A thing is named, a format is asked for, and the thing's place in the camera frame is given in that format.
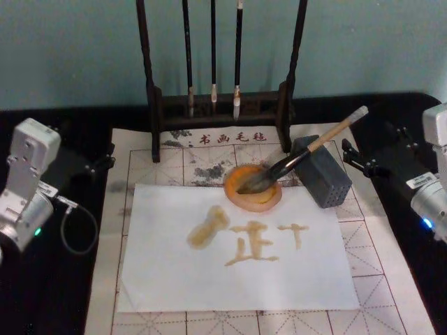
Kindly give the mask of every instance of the black table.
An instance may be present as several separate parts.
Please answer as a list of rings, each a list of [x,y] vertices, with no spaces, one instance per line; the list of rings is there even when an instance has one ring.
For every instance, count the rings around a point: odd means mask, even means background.
[[[423,143],[421,115],[439,103],[425,94],[371,94],[294,100],[293,124],[341,121],[361,105],[386,112],[405,125],[414,140]],[[0,112],[0,187],[3,189],[11,134],[27,117],[62,129],[64,142],[95,161],[108,150],[113,128],[150,129],[147,107],[92,107],[60,110]],[[368,136],[353,129],[359,149],[370,154],[381,134]],[[436,158],[423,146],[423,163],[436,172]],[[106,176],[94,184],[70,185],[64,195],[88,208],[100,221]],[[409,264],[432,323],[447,334],[447,246],[434,242],[420,225],[420,218],[404,199],[381,181],[374,181],[391,227]],[[43,233],[35,238],[20,263],[0,268],[0,318],[2,334],[83,334],[89,303],[96,249],[87,257],[69,254],[61,244],[59,225],[63,208],[56,208]],[[73,243],[85,243],[89,225],[74,217]]]

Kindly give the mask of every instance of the hanging brush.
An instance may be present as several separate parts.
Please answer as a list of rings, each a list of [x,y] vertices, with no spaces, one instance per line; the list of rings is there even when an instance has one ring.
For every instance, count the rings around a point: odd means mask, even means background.
[[[217,86],[216,86],[216,0],[211,0],[211,103],[212,113],[216,114]]]
[[[189,117],[194,116],[194,90],[193,90],[193,70],[191,60],[191,38],[189,33],[189,13],[188,0],[182,0],[183,5],[183,25],[184,25],[184,44],[186,48],[186,70],[188,73],[188,106]]]
[[[235,121],[239,118],[240,111],[240,52],[242,41],[242,0],[237,0],[237,19],[236,19],[236,60],[235,60],[235,95],[233,99],[233,117]]]
[[[298,165],[303,159],[308,157],[312,152],[316,151],[325,142],[336,136],[345,128],[368,114],[368,109],[363,106],[349,115],[345,120],[332,127],[321,137],[314,140],[306,148],[298,151],[296,154],[290,155],[274,164],[270,169],[261,171],[248,178],[237,190],[239,194],[252,194],[260,193],[267,190],[269,187],[282,176],[288,174],[296,165]]]

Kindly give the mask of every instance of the orange water dish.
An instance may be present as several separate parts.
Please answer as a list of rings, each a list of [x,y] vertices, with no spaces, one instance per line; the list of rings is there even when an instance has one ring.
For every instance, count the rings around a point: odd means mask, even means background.
[[[275,206],[282,197],[281,186],[275,183],[264,192],[256,194],[239,194],[236,190],[254,173],[260,172],[264,167],[247,164],[235,167],[225,178],[223,189],[227,198],[236,206],[247,211],[262,212]]]

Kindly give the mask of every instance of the calligraphy practice mat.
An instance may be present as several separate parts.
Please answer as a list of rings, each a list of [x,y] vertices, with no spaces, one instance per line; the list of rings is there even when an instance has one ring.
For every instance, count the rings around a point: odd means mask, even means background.
[[[203,250],[186,238],[219,205],[230,228],[249,221],[267,225],[261,239],[262,258],[230,266],[237,239],[247,232],[222,230]],[[295,247],[292,230],[307,226]],[[122,271],[121,312],[245,311],[282,309],[357,309],[340,226],[334,209],[320,209],[303,187],[285,188],[268,212],[255,214],[236,207],[222,188],[137,185]]]
[[[331,126],[333,124],[295,125],[291,127],[291,138],[321,135]],[[343,138],[347,138],[354,147],[356,146],[350,130],[346,129],[335,136],[333,141],[326,143],[326,148],[353,181],[352,189],[348,192],[344,203],[335,207],[335,212],[342,231],[344,250],[360,304],[359,308],[351,311],[260,309],[122,313],[118,311],[119,302],[125,294],[122,267],[128,252],[127,248],[131,247],[127,244],[136,184],[221,187],[225,174],[235,166],[246,163],[272,163],[285,157],[286,154],[281,150],[275,127],[195,129],[163,132],[161,162],[153,163],[150,133],[114,129],[112,142],[115,144],[113,156],[116,158],[116,163],[108,173],[85,334],[434,334],[427,311],[371,181],[361,172],[342,162]],[[288,186],[302,186],[294,172],[281,178],[279,183],[283,186],[283,190]],[[231,219],[229,227],[236,225],[236,221],[233,222],[235,219]],[[285,225],[293,223],[308,225],[292,220]],[[261,237],[273,241],[274,244],[264,246],[262,256],[278,256],[279,261],[272,264],[279,264],[287,253],[299,257],[299,253],[306,250],[309,243],[307,238],[312,230],[310,228],[300,232],[302,240],[300,250],[294,249],[294,239],[290,230],[278,231],[278,234],[281,233],[281,236],[284,234],[286,239],[285,254],[275,253],[274,248],[279,244],[276,238],[268,235],[268,232],[273,232],[272,226],[269,226]],[[194,255],[202,257],[202,253],[216,248],[218,244],[214,242],[222,238],[220,234],[233,237],[229,241],[231,245],[229,254],[220,256],[222,262],[228,262],[235,257],[237,238],[245,239],[246,253],[250,252],[246,233],[227,230],[218,232],[216,239],[206,249],[194,250]],[[247,260],[226,268],[235,271],[236,267],[260,262]],[[141,267],[157,275],[156,267],[147,263],[142,262]]]

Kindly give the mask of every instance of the white robotic arm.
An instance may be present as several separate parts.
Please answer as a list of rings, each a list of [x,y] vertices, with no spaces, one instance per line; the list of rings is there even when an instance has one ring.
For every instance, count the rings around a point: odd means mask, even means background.
[[[61,138],[33,119],[15,127],[10,147],[8,180],[0,195],[0,244],[22,252],[53,213],[40,192],[41,175],[59,151]]]
[[[411,208],[434,231],[434,238],[447,243],[447,104],[423,114],[425,140],[433,144],[439,178],[420,187],[411,200]]]

